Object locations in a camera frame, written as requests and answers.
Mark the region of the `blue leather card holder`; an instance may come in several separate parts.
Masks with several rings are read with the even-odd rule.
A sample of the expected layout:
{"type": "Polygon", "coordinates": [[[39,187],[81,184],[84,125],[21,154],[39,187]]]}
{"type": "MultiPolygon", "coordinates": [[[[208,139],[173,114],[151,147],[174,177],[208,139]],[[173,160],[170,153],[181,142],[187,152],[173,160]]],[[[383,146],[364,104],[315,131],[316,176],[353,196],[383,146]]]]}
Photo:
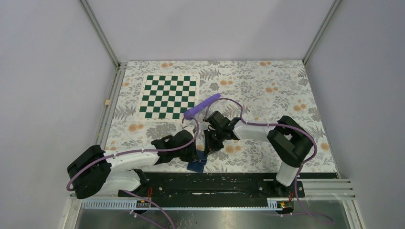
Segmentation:
{"type": "Polygon", "coordinates": [[[196,172],[196,173],[203,173],[205,165],[207,163],[207,156],[204,154],[202,150],[197,150],[197,160],[193,162],[189,162],[187,165],[187,170],[196,172]]]}

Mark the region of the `clear plastic card box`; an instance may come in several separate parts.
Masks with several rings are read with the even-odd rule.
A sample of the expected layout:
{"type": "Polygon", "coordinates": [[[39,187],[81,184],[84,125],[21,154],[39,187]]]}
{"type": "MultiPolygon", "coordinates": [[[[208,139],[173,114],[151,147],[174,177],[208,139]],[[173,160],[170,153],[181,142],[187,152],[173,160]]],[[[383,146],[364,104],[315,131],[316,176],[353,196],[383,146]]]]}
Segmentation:
{"type": "Polygon", "coordinates": [[[207,112],[207,108],[201,108],[199,112],[194,116],[194,118],[198,121],[199,124],[199,131],[204,131],[210,125],[209,122],[206,122],[206,118],[212,114],[212,111],[207,112]]]}

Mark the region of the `floral tablecloth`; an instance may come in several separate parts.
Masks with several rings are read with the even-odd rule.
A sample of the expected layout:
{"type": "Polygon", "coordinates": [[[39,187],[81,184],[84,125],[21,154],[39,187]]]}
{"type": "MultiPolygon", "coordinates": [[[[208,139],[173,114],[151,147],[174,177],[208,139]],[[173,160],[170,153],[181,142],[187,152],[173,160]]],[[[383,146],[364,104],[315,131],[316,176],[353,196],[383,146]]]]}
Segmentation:
{"type": "Polygon", "coordinates": [[[141,122],[136,109],[144,78],[151,74],[192,75],[200,79],[199,100],[219,93],[210,107],[227,118],[275,123],[288,115],[316,141],[317,155],[303,172],[332,172],[337,167],[302,61],[133,61],[126,66],[106,150],[123,151],[178,132],[182,122],[141,122]]]}

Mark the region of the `green white chessboard mat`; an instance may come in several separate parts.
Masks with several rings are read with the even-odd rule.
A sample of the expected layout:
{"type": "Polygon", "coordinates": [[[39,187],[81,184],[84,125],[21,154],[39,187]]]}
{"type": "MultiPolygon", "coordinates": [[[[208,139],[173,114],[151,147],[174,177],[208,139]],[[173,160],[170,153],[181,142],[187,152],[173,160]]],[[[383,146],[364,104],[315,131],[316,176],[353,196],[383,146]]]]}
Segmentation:
{"type": "Polygon", "coordinates": [[[199,100],[200,78],[196,75],[147,75],[144,78],[134,118],[144,122],[180,122],[199,100]]]}

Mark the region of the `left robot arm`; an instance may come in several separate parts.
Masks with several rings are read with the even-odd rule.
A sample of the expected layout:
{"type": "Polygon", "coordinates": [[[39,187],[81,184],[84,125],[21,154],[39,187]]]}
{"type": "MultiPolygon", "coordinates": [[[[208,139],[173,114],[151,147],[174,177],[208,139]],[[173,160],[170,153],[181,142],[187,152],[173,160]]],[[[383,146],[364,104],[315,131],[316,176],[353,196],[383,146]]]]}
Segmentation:
{"type": "Polygon", "coordinates": [[[115,194],[119,190],[143,196],[148,191],[148,184],[141,167],[169,163],[175,158],[195,161],[196,133],[192,126],[187,126],[175,135],[127,151],[90,146],[67,167],[70,180],[66,189],[74,192],[78,199],[115,194]]]}

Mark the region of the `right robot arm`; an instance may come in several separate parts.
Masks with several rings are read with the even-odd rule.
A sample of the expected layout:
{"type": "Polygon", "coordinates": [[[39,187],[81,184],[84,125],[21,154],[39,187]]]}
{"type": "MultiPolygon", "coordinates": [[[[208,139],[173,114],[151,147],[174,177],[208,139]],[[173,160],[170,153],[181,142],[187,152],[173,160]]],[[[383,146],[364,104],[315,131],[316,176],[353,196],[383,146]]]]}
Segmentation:
{"type": "Polygon", "coordinates": [[[275,193],[285,197],[293,190],[293,181],[307,155],[315,148],[314,139],[291,117],[282,116],[275,124],[249,123],[242,118],[232,120],[215,111],[204,119],[207,156],[224,147],[225,140],[256,140],[269,142],[281,159],[281,166],[274,183],[275,193]]]}

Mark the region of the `purple cylindrical tube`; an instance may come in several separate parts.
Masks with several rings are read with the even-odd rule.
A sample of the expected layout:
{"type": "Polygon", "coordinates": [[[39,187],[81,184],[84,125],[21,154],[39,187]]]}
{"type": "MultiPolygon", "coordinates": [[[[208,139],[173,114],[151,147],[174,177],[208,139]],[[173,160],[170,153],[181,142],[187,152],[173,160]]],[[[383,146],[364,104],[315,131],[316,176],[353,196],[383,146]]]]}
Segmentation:
{"type": "Polygon", "coordinates": [[[187,120],[194,118],[200,111],[207,108],[208,105],[212,104],[214,101],[221,97],[220,93],[216,93],[201,103],[197,104],[195,107],[186,110],[183,114],[183,117],[187,120]]]}

